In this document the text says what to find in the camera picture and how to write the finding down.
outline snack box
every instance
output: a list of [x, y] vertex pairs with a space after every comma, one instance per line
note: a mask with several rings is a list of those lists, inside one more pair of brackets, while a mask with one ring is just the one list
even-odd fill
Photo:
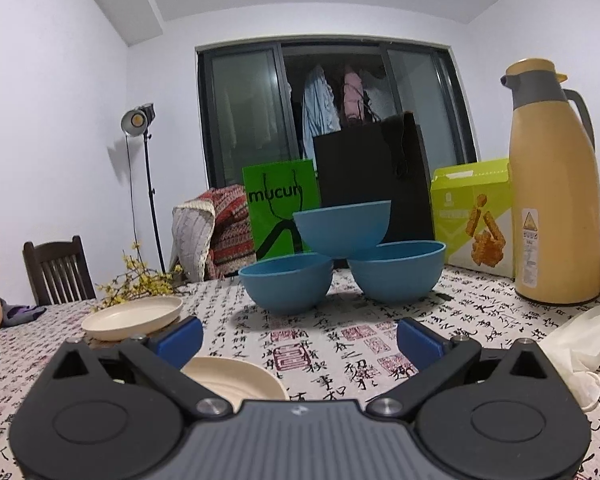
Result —
[[449, 265], [514, 277], [508, 166], [500, 158], [435, 171], [433, 223]]

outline white plastic bag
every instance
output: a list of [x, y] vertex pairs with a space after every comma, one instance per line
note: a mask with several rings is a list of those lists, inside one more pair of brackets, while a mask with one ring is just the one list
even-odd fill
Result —
[[600, 398], [600, 305], [572, 317], [538, 343], [583, 412]]

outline cream plate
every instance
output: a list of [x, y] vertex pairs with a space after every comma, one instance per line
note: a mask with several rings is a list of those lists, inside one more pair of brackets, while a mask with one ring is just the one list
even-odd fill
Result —
[[175, 296], [141, 298], [89, 314], [82, 320], [82, 329], [100, 341], [122, 341], [164, 328], [178, 318], [181, 310], [182, 300]]
[[181, 372], [228, 400], [234, 412], [245, 399], [289, 400], [283, 384], [264, 368], [237, 359], [193, 357]]

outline knitted blanket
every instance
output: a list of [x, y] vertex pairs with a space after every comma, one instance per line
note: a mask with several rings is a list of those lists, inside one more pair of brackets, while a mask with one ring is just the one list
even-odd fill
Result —
[[211, 188], [173, 209], [171, 269], [214, 280], [255, 261], [244, 187]]

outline table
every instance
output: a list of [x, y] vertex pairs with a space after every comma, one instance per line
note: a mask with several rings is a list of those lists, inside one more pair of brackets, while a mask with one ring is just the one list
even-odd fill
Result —
[[[512, 281], [447, 267], [429, 296], [388, 307], [364, 298], [348, 270], [337, 270], [327, 300], [302, 316], [269, 316], [237, 278], [182, 289], [182, 316], [205, 327], [200, 355], [247, 360], [277, 375], [292, 400], [370, 398], [416, 373], [397, 350], [395, 323], [414, 317], [445, 336], [466, 334], [490, 348], [541, 339], [586, 307], [552, 308], [515, 295]], [[0, 330], [0, 480], [21, 479], [7, 430], [24, 395], [62, 342], [80, 336], [93, 301], [49, 307], [38, 320]], [[600, 402], [587, 413], [592, 443], [578, 480], [600, 480]]]

